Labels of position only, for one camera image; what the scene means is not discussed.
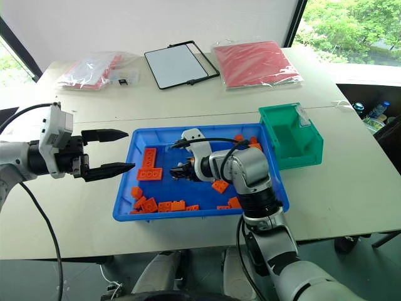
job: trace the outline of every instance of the orange lego brick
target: orange lego brick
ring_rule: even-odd
[[[258,143],[258,140],[255,136],[252,136],[251,138],[249,138],[249,143],[250,144],[256,144]]]
[[[134,209],[139,209],[142,206],[143,202],[145,202],[145,201],[146,201],[146,198],[144,196],[142,196],[138,201],[136,201],[133,204],[133,208]]]
[[[142,189],[137,186],[131,188],[131,195],[134,199],[140,199],[142,197],[142,193]]]
[[[156,149],[145,149],[142,159],[142,167],[155,167]]]
[[[234,140],[242,141],[244,140],[244,136],[242,134],[235,135]]]
[[[241,205],[239,204],[238,198],[236,196],[228,200],[228,206],[230,206],[230,208],[241,209]]]
[[[212,187],[219,193],[223,193],[227,189],[228,185],[229,184],[223,180],[216,180],[213,182]]]
[[[199,205],[192,205],[192,206],[187,206],[185,207],[186,211],[195,211],[195,210],[199,210]]]
[[[138,210],[130,211],[130,214],[140,214],[140,213],[142,213],[142,211],[138,211]]]
[[[142,167],[138,169],[137,180],[138,181],[155,181],[162,179],[162,168],[146,168]]]
[[[147,199],[146,201],[143,202],[141,207],[142,207],[142,210],[144,211],[144,213],[156,212],[157,204],[156,204],[155,198]]]
[[[171,211],[171,202],[160,202],[158,205],[159,212],[170,212]]]
[[[257,147],[258,149],[260,149],[261,151],[263,151],[263,150],[262,150],[262,147],[261,147],[261,145],[260,145],[259,143],[250,144],[249,147]]]
[[[185,211],[185,201],[174,201],[171,203],[171,211]]]

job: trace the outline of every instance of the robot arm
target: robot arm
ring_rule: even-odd
[[[270,274],[280,301],[362,300],[314,263],[300,260],[282,204],[274,196],[264,153],[250,147],[234,150],[226,158],[230,150],[212,152],[207,141],[191,142],[200,137],[203,135],[198,129],[182,134],[178,143],[186,141],[185,147],[194,157],[173,167],[170,173],[194,181],[232,182],[249,230],[245,240],[251,260],[259,274]]]
[[[129,171],[135,164],[111,163],[89,168],[88,154],[83,147],[90,141],[114,141],[128,136],[119,130],[83,130],[80,136],[71,136],[72,114],[51,105],[43,119],[40,140],[31,142],[0,141],[0,210],[10,190],[20,182],[50,174],[53,178],[65,173],[82,177],[86,182],[106,179]]]

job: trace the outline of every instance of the white board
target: white board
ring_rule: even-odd
[[[207,76],[187,45],[146,52],[145,57],[160,89]]]

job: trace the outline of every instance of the window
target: window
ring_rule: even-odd
[[[33,84],[33,73],[0,37],[0,88]]]
[[[299,3],[292,47],[313,50],[327,63],[401,66],[401,0]]]

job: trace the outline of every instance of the water bottle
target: water bottle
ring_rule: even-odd
[[[388,108],[389,105],[390,105],[390,102],[382,102],[382,103],[378,104],[372,111],[370,111],[370,113],[368,114],[368,117],[370,117],[370,118],[379,117],[381,114],[384,113],[384,111],[386,111],[386,109]]]

